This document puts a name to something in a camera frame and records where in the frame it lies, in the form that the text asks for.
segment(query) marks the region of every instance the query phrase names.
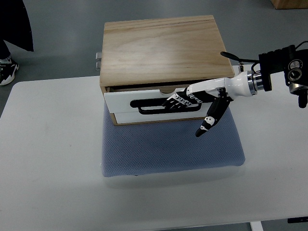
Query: blue cushion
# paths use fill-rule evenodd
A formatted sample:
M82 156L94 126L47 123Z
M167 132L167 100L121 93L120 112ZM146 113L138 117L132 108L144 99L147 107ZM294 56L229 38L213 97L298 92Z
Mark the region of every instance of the blue cushion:
M195 132L202 121L114 126L105 105L103 175L143 175L242 165L245 156L230 109L216 126L197 138Z

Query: wooden lid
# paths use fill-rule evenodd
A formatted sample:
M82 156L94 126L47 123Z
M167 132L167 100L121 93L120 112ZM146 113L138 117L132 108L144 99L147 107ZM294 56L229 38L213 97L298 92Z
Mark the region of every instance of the wooden lid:
M212 15L105 23L102 87L234 77Z

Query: sneaker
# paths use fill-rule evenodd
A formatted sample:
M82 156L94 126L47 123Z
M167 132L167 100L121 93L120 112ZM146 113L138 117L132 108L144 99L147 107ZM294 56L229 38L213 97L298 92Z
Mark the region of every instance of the sneaker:
M10 64L0 63L0 85L7 85L15 79L15 71L19 69L19 65L13 59Z

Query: white drawer front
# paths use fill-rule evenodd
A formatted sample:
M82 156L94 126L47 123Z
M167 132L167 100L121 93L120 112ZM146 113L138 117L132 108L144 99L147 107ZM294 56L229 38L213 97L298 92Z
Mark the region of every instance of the white drawer front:
M128 113L115 113L115 118L118 124L136 123L136 122L150 122L170 119L185 119L185 118L198 118L205 117L210 103L202 104L202 107L197 112L181 112L181 113L168 113L157 115L142 115L137 112Z
M143 115L139 112L138 108L132 108L130 106L130 102L132 100L167 98L172 94L173 93L162 94L159 90L140 90L107 92L104 94L104 97L109 112L115 114L115 118L118 124L205 117L210 103L202 104L201 109L196 112L166 113L155 115ZM163 109L163 107L143 107L142 109L153 110Z

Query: wooden box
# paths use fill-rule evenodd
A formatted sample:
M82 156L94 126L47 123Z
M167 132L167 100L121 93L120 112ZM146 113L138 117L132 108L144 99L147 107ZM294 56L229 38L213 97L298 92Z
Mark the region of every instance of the wooden box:
M176 113L159 105L192 83L234 77L221 51L212 15L105 23L100 86L114 124L204 117L203 104Z
M308 0L271 0L275 9L304 9L308 8Z

